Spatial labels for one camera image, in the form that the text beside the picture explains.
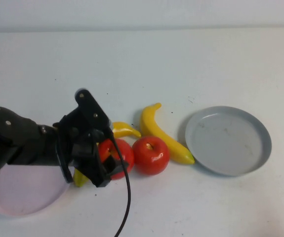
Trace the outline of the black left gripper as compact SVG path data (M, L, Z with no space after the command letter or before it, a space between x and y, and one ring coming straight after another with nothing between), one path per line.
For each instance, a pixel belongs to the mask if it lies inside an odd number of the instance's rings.
M55 125L55 153L66 182L73 181L72 166L96 187L109 184L111 178L122 178L129 167L127 161L108 156L103 162L97 143L104 140L105 113L101 109L76 108Z

